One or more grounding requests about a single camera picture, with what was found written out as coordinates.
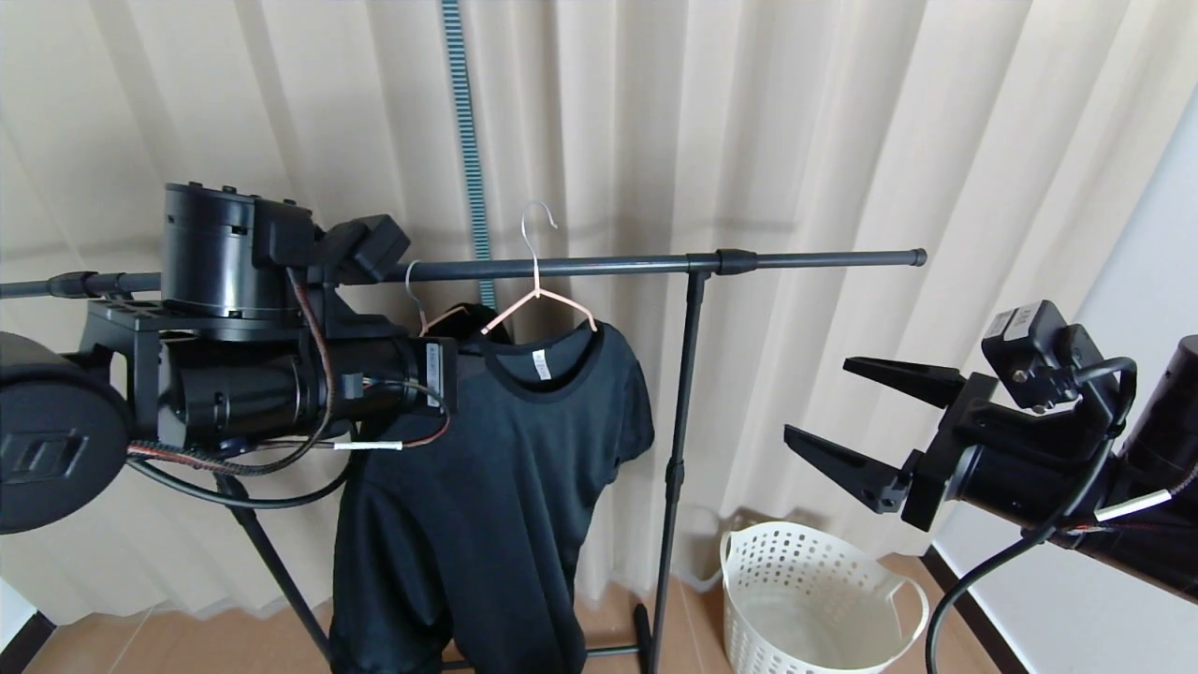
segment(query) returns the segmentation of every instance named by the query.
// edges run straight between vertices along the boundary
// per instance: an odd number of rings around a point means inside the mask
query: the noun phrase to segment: beige curtain
[[[799,518],[877,554],[924,549],[791,455],[782,425],[898,463],[933,411],[855,381],[843,358],[978,368],[998,309],[1076,310],[1198,81],[1196,13],[1188,0],[462,4],[495,256],[525,256],[531,198],[562,224],[538,231],[545,255],[931,254],[922,268],[710,284],[678,571],[709,571],[712,534],[737,515]],[[187,180],[295,198],[326,224],[389,212],[410,257],[470,255],[432,0],[5,2],[0,31],[4,280],[157,268],[162,183]],[[579,577],[583,595],[609,579],[645,590],[684,283],[553,286],[629,336],[653,389],[659,442],[606,492]],[[526,289],[500,283],[501,303]],[[435,306],[477,296],[419,290]],[[412,315],[394,286],[347,293]],[[0,309],[5,329],[78,341],[79,302]],[[574,318],[530,309],[516,327],[530,339]],[[249,486],[296,493],[340,461]],[[335,512],[333,498],[261,516],[313,603],[331,594]],[[133,474],[0,546],[0,575],[58,623],[278,600],[228,512]]]

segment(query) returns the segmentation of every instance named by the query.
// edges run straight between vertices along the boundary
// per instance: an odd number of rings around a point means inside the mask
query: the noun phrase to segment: teal striped strip
[[[491,233],[486,227],[486,198],[483,190],[483,164],[478,158],[478,138],[474,135],[474,107],[470,101],[470,71],[466,67],[466,40],[461,32],[461,8],[458,0],[441,0],[441,22],[446,30],[446,51],[449,55],[449,77],[453,81],[453,103],[458,111],[458,138],[461,142],[462,168],[466,174],[466,200],[470,202],[470,232],[474,241],[474,259],[491,259]],[[478,281],[479,299],[496,308],[495,281]]]

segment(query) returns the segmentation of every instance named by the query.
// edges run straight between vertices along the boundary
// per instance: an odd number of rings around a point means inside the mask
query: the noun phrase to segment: baseboard
[[[934,547],[927,548],[927,553],[922,558],[924,566],[927,567],[927,572],[932,575],[936,579],[936,584],[940,587],[942,590],[948,591],[949,588],[955,585],[960,578],[954,573],[949,564],[944,561],[940,557],[939,551]],[[994,624],[986,615],[986,612],[981,609],[978,605],[978,600],[973,597],[970,593],[962,595],[957,603],[955,605],[957,613],[964,619],[966,625],[969,630],[978,637],[981,643],[981,648],[986,649],[986,654],[990,658],[994,661],[998,670],[1003,674],[1030,674],[1028,668],[1023,666],[1023,661],[1019,656],[1015,655],[1015,650],[1011,649],[1011,644],[1006,643],[1003,633],[994,627]]]
[[[20,674],[54,633],[55,625],[35,613],[0,652],[0,674]]]

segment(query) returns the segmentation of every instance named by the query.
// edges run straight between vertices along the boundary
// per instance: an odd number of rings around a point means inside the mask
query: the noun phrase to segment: pink hanger
[[[524,236],[525,245],[528,245],[528,251],[532,253],[532,291],[525,295],[524,297],[520,297],[515,302],[513,302],[513,304],[508,306],[503,312],[495,316],[495,320],[488,322],[486,327],[482,329],[483,334],[486,334],[491,329],[495,329],[495,326],[507,320],[509,315],[516,311],[516,309],[525,305],[526,303],[528,303],[530,299],[533,299],[536,297],[549,297],[550,299],[557,299],[563,304],[569,304],[579,309],[580,311],[582,311],[582,314],[587,316],[587,321],[591,323],[591,329],[598,332],[599,327],[595,324],[595,316],[589,310],[587,310],[586,306],[575,302],[574,299],[570,299],[569,297],[563,297],[562,295],[558,295],[552,290],[545,290],[544,287],[540,286],[540,262],[537,260],[537,250],[533,249],[532,242],[528,241],[528,229],[525,225],[525,218],[528,214],[528,207],[533,205],[538,205],[545,208],[545,214],[549,215],[550,226],[557,229],[557,223],[553,221],[553,213],[550,212],[549,206],[545,205],[544,201],[539,201],[537,199],[528,201],[528,204],[525,206],[525,210],[520,213],[520,235]]]
[[[447,310],[446,312],[438,315],[437,317],[429,320],[429,316],[424,314],[424,304],[420,302],[420,298],[416,296],[416,292],[412,292],[412,267],[416,266],[416,262],[420,260],[412,260],[411,262],[407,263],[407,271],[404,272],[404,287],[407,289],[407,296],[411,297],[413,302],[416,302],[416,310],[419,311],[420,314],[419,335],[424,336],[429,332],[429,328],[432,327],[434,324],[441,322],[442,320],[452,316],[455,312],[466,312],[466,306],[454,306]]]

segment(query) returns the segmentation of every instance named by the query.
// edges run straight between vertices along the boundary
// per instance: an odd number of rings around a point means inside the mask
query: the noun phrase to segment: garment rack
[[[927,253],[922,248],[912,250],[840,251],[840,253],[778,253],[758,254],[751,250],[718,249],[713,253],[688,253],[678,255],[606,256],[606,257],[553,257],[538,260],[541,275],[623,275],[635,273],[685,273],[686,312],[682,336],[682,365],[678,374],[678,396],[674,413],[673,438],[670,461],[666,464],[666,510],[661,532],[661,555],[658,560],[658,583],[653,623],[648,609],[639,603],[633,611],[636,643],[623,646],[587,649],[588,657],[633,655],[640,658],[641,672],[657,674],[661,657],[661,637],[665,631],[666,594],[670,588],[670,561],[673,552],[678,503],[685,476],[683,450],[686,439],[686,418],[690,411],[691,382],[695,374],[695,352],[698,346],[700,308],[707,280],[715,275],[748,273],[762,268],[848,267],[848,266],[922,266]],[[407,263],[398,265],[387,274],[386,281],[403,281]],[[127,296],[129,292],[159,289],[158,273],[92,273],[63,274],[48,280],[31,280],[0,284],[0,298],[54,296],[105,295]],[[411,279],[477,280],[484,278],[528,278],[533,274],[532,260],[478,260],[428,262],[422,261],[411,269]],[[232,476],[218,475],[220,492],[244,498],[244,487]],[[288,603],[295,609],[304,629],[326,658],[332,649],[328,636],[316,621],[315,614],[304,601],[283,559],[271,544],[270,536],[258,522],[253,510],[230,508],[237,523],[244,529],[254,549],[266,565]],[[466,661],[442,663],[442,670],[470,669]]]

